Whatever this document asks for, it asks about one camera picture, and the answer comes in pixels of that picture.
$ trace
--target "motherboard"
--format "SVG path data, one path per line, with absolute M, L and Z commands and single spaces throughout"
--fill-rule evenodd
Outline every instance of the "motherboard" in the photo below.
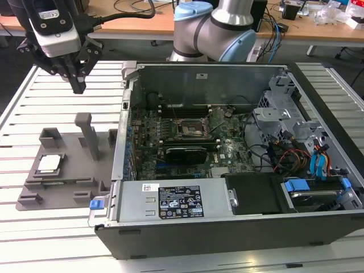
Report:
M 169 116 L 161 112 L 132 111 L 137 180 L 219 178 L 254 171 L 242 138 L 245 114 L 235 114 L 232 107 L 209 109 L 203 117 L 177 109 Z

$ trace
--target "white slotted table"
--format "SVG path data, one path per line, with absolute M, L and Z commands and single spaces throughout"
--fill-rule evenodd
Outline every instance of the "white slotted table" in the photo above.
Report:
M 33 67 L 1 116 L 0 272 L 362 272 L 364 230 L 319 247 L 115 260 L 88 226 L 88 208 L 17 211 L 42 128 L 79 132 L 73 121 L 80 111 L 93 114 L 96 131 L 117 128 L 121 68 L 122 61 L 99 62 L 86 78 L 85 93 L 75 95 L 59 76 Z M 191 247 L 194 236 L 185 240 Z M 287 269 L 287 263 L 303 267 Z

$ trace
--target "green circuit board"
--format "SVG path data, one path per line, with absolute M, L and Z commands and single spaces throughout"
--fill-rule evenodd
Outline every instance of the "green circuit board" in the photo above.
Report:
M 216 178 L 226 172 L 254 171 L 241 137 L 244 114 L 229 111 L 218 107 L 204 118 L 187 119 L 163 118 L 157 111 L 133 112 L 137 180 Z M 207 147 L 205 162 L 166 163 L 167 143 L 172 142 L 171 147 L 185 147 L 186 141 L 188 147 Z

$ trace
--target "white sticker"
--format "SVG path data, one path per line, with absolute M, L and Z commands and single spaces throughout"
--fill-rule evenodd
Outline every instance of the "white sticker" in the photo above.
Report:
M 206 80 L 208 78 L 208 74 L 207 73 L 197 73 L 196 74 L 196 79 L 197 80 Z
M 39 17 L 41 17 L 44 20 L 59 17 L 59 11 L 58 10 L 47 10 L 47 11 L 42 11 L 42 12 L 40 12 L 38 14 L 39 14 Z
M 143 192 L 157 192 L 159 188 L 159 184 L 143 184 L 142 191 Z

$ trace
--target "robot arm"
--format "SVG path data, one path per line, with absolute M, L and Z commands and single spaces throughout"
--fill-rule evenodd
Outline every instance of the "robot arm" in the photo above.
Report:
M 180 4 L 175 10 L 175 38 L 170 61 L 244 61 L 256 35 L 251 30 L 253 0 Z
M 83 94 L 85 76 L 102 56 L 103 44 L 87 35 L 110 20 L 154 17 L 154 4 L 152 0 L 148 1 L 151 14 L 121 13 L 96 18 L 78 14 L 74 0 L 8 0 L 26 30 L 26 39 L 18 51 L 31 54 L 34 63 L 49 74 L 61 75 L 76 94 Z M 80 61 L 81 51 L 87 55 L 83 63 Z

